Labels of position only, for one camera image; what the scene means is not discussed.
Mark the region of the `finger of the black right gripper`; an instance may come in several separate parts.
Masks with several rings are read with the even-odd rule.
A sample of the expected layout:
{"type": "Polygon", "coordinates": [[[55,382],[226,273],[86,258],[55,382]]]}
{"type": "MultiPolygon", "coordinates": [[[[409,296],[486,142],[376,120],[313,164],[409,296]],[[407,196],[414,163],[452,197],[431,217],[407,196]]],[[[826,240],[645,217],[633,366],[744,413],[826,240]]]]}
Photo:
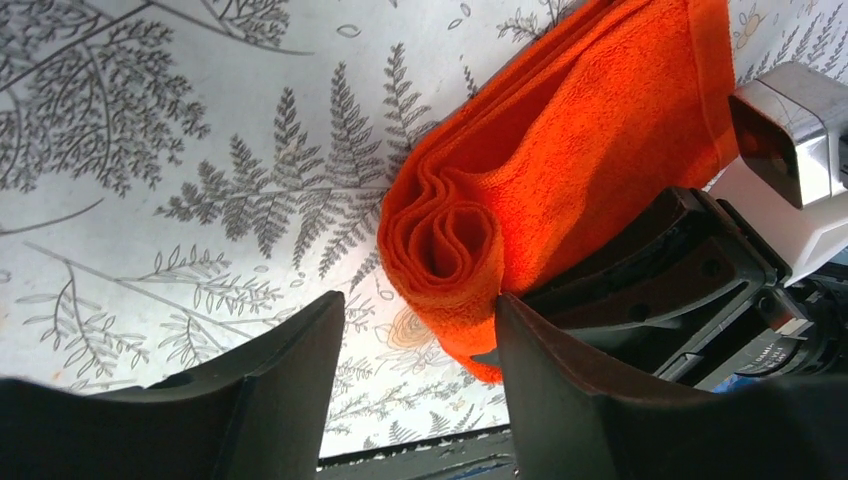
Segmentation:
{"type": "Polygon", "coordinates": [[[562,330],[675,329],[710,304],[734,309],[790,272],[729,201],[672,187],[605,246],[523,301],[562,330]]]}

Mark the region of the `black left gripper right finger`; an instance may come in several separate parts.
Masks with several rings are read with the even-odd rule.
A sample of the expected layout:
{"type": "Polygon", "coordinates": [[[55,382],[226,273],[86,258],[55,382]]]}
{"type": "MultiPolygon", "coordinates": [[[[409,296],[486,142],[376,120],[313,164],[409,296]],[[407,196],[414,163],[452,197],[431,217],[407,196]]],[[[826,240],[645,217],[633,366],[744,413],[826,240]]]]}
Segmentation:
{"type": "Polygon", "coordinates": [[[729,394],[661,380],[511,295],[495,315],[523,479],[843,479],[847,379],[780,377],[729,394]]]}

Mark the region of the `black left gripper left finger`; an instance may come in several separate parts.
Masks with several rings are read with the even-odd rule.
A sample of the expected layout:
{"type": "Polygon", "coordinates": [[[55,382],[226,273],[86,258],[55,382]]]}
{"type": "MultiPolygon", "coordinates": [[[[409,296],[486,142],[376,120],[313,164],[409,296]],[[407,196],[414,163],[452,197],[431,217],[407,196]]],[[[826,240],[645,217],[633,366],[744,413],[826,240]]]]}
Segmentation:
{"type": "Polygon", "coordinates": [[[345,323],[329,291],[266,333],[147,386],[1,383],[5,479],[311,479],[345,323]]]}

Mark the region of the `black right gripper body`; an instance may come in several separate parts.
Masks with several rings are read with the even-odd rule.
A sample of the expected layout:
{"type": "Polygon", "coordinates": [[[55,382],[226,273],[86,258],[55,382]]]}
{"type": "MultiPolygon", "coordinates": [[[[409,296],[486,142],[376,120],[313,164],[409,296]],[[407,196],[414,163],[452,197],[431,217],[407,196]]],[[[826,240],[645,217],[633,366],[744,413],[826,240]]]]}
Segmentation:
{"type": "Polygon", "coordinates": [[[682,329],[603,332],[596,346],[634,367],[713,392],[778,376],[847,372],[847,268],[827,263],[785,289],[769,289],[691,347],[682,329]]]}

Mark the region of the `orange towel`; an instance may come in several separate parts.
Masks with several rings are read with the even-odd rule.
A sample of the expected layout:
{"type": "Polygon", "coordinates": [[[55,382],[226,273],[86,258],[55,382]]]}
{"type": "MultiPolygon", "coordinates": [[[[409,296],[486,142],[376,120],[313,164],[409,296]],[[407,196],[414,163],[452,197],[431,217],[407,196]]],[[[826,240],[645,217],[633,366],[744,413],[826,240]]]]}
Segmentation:
{"type": "Polygon", "coordinates": [[[738,155],[723,1],[590,1],[410,153],[377,235],[385,273],[480,381],[502,293],[597,251],[665,188],[701,188],[738,155]]]}

